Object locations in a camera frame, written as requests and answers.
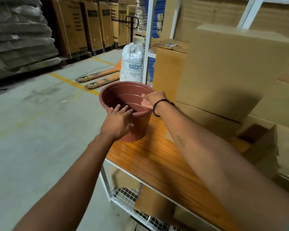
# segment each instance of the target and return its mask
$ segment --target person's left hand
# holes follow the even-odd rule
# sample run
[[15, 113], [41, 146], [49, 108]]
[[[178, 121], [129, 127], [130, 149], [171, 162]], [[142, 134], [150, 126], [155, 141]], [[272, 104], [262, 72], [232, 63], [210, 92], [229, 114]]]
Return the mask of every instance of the person's left hand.
[[127, 111], [128, 106], [123, 107], [120, 111], [119, 109], [119, 104], [115, 109], [111, 107], [101, 127], [101, 134], [111, 137], [114, 141], [121, 139], [134, 127], [134, 124], [129, 123], [129, 117], [133, 110]]

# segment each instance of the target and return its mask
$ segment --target ekart logo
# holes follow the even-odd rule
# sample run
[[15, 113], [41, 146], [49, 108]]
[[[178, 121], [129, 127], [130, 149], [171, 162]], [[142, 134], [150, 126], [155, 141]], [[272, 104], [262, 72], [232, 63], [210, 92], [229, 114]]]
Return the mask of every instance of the ekart logo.
[[129, 64], [128, 67], [130, 69], [142, 69], [142, 65], [137, 65], [137, 64]]

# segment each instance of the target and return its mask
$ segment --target white plastic bag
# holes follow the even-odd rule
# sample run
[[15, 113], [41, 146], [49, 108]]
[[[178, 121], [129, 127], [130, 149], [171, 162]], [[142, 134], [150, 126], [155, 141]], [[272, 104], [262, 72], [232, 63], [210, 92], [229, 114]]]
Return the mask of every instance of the white plastic bag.
[[123, 48], [120, 81], [142, 82], [144, 53], [139, 45], [130, 43]]

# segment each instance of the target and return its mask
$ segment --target black wristband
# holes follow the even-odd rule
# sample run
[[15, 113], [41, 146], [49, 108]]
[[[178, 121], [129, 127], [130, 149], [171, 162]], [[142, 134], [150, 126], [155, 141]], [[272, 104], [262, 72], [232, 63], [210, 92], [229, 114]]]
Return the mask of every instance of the black wristband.
[[161, 102], [161, 101], [166, 101], [166, 102], [168, 102], [169, 104], [175, 106], [174, 103], [170, 102], [170, 101], [167, 100], [167, 99], [161, 99], [161, 100], [157, 101], [157, 102], [153, 105], [153, 113], [154, 113], [154, 115], [157, 116], [157, 117], [160, 117], [160, 116], [155, 113], [155, 108], [156, 108], [157, 104], [158, 104], [159, 102]]

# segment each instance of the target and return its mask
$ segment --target person's left arm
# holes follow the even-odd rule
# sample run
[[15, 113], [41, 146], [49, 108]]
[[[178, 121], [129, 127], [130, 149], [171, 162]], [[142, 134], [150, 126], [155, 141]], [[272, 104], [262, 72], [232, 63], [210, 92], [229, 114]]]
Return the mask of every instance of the person's left arm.
[[63, 177], [18, 222], [13, 231], [76, 230], [92, 197], [106, 155], [133, 128], [132, 109], [110, 109], [101, 132]]

